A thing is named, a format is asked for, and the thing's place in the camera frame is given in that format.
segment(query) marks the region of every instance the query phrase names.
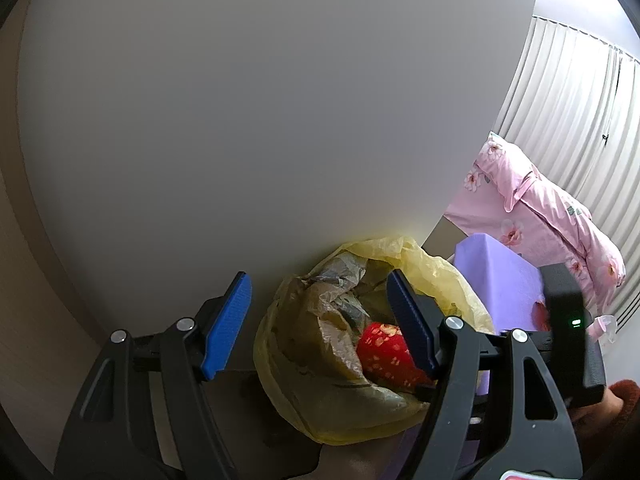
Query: curtain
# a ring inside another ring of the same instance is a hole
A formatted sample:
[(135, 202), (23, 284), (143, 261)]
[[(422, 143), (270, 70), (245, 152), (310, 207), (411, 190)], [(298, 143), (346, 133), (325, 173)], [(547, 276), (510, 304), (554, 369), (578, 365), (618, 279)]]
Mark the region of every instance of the curtain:
[(533, 17), (494, 132), (593, 215), (625, 259), (620, 328), (640, 306), (640, 67), (618, 47)]

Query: pink bedding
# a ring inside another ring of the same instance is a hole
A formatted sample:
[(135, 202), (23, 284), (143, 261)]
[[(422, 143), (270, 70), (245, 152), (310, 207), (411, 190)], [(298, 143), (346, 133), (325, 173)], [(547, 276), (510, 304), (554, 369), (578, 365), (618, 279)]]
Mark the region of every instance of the pink bedding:
[(465, 234), (487, 233), (536, 267), (564, 262), (591, 313), (607, 312), (625, 277), (618, 248), (575, 198), (515, 144), (491, 134), (444, 216)]

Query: red object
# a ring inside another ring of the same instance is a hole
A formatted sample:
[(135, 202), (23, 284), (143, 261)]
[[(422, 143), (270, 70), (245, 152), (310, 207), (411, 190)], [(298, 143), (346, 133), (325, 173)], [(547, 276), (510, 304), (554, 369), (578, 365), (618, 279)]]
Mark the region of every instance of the red object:
[(536, 330), (540, 330), (542, 332), (551, 331), (551, 325), (549, 324), (549, 311), (546, 309), (546, 305), (541, 301), (536, 301), (536, 303), (533, 304), (531, 320), (533, 321), (533, 326), (536, 327)]
[(371, 323), (356, 346), (365, 375), (375, 383), (412, 392), (416, 384), (433, 384), (415, 367), (402, 331), (395, 325)]

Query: metal screw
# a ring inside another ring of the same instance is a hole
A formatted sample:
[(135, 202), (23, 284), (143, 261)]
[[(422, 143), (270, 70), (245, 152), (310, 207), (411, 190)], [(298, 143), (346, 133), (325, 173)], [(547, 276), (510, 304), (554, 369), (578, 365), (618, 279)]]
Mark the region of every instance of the metal screw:
[(464, 321), (456, 316), (449, 316), (444, 320), (444, 322), (452, 330), (460, 330), (465, 325)]
[(116, 330), (111, 334), (112, 343), (122, 343), (127, 338), (127, 333), (124, 330)]
[(180, 331), (180, 332), (188, 332), (189, 330), (191, 330), (194, 326), (196, 326), (196, 322), (191, 319), (190, 317), (183, 317), (180, 321), (178, 321), (175, 324), (175, 327)]
[(519, 343), (524, 343), (527, 339), (529, 339), (527, 333), (524, 330), (520, 330), (519, 328), (511, 332), (511, 336), (513, 336), (513, 338)]

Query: plastic bag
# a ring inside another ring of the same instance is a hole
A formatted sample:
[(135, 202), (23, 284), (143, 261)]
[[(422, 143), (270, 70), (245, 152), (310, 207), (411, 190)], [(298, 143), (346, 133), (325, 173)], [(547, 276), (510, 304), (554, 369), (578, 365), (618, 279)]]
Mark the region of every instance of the plastic bag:
[(392, 269), (402, 269), (447, 316), (494, 331), (458, 270), (408, 237), (345, 244), (308, 275), (283, 280), (258, 327), (254, 363), (280, 415), (316, 442), (390, 436), (424, 418), (428, 404), (367, 380), (355, 351), (371, 321), (395, 323), (385, 289)]

